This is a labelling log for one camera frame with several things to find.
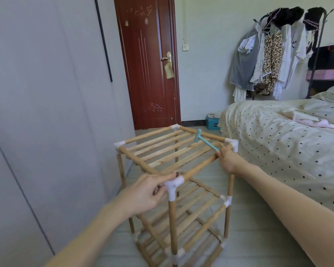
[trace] person's left arm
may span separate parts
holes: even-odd
[[[175,173],[140,176],[132,186],[122,190],[113,201],[105,205],[84,231],[45,267],[92,266],[110,234],[129,217],[156,207],[166,191],[161,186],[154,194],[156,187],[175,176]]]

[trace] bed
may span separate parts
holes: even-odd
[[[311,99],[234,103],[219,126],[224,136],[240,140],[245,160],[334,211],[334,129],[292,116],[334,125],[334,86]]]

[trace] pink box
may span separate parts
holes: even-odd
[[[307,80],[310,80],[312,71],[307,72]],[[334,80],[334,69],[324,69],[314,71],[313,80]]]

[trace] wardrobe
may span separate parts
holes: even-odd
[[[134,137],[113,0],[0,0],[0,266],[42,266],[120,187]],[[128,170],[130,163],[124,161]]]

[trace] gray garment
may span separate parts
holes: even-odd
[[[254,48],[249,54],[241,53],[236,50],[230,72],[230,83],[239,85],[241,88],[251,91],[254,90],[254,84],[250,82],[250,79],[254,74],[258,50],[260,47],[258,31],[256,31],[256,29],[252,29],[238,43],[239,46],[244,39],[253,35],[256,35]]]

